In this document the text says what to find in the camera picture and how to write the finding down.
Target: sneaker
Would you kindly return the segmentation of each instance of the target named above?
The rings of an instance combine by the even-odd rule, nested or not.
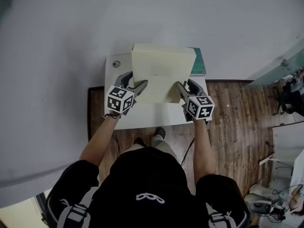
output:
[[[166,131],[162,127],[157,127],[154,135],[160,135],[163,139],[165,139]]]

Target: person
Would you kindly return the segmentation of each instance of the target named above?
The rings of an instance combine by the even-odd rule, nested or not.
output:
[[[195,196],[190,193],[185,172],[164,141],[165,130],[160,127],[156,129],[151,147],[145,147],[143,141],[137,139],[117,158],[109,176],[98,187],[98,167],[118,121],[119,117],[108,116],[79,161],[62,173],[47,197],[49,227],[57,226],[66,207],[84,207],[78,204],[94,187],[97,190],[86,210],[91,228],[128,224],[219,228],[222,226],[217,223],[213,226],[212,222],[221,217],[220,214],[235,222],[235,226],[227,227],[248,227],[249,212],[236,182],[215,174],[216,160],[204,120],[193,120]]]

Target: table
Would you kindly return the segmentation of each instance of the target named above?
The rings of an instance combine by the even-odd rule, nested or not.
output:
[[[119,61],[120,66],[113,67],[113,62]],[[117,77],[123,73],[132,71],[132,58],[131,54],[121,54],[115,56],[108,56],[106,58],[105,65],[105,87],[106,93],[113,85]],[[206,81],[204,76],[192,76],[190,79],[197,82],[208,94]],[[130,80],[129,86],[133,87],[133,79]],[[136,103],[133,108],[130,109],[127,116],[122,116],[121,120],[116,125],[115,129],[132,129],[132,128],[145,128],[145,127],[158,127],[168,125],[178,125],[192,123],[186,122],[183,113],[182,105],[183,100],[180,100],[179,104],[165,103],[165,104],[142,104]],[[104,113],[109,113],[109,109],[104,106]]]

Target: office chair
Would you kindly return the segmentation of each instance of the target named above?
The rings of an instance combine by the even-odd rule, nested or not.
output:
[[[280,111],[280,107],[282,107],[281,115],[284,114],[284,112],[288,114],[292,114],[294,112],[299,113],[301,116],[304,116],[304,103],[302,95],[300,94],[299,90],[296,90],[294,92],[291,92],[290,85],[293,84],[293,82],[287,82],[285,86],[283,86],[283,90],[281,93],[279,93],[279,90],[277,87],[274,87],[276,90],[277,96],[269,96],[268,98],[273,98],[278,101],[278,107],[276,113],[273,113],[272,115],[277,115]]]

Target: shoe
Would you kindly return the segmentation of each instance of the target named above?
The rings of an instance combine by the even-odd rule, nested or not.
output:
[[[154,135],[160,135],[162,139],[165,139],[166,131],[162,127],[157,127]]]
[[[143,146],[143,147],[146,147],[146,145],[144,144],[142,138],[136,138],[136,139],[134,140],[133,144],[139,144],[139,145],[141,145],[141,146]]]

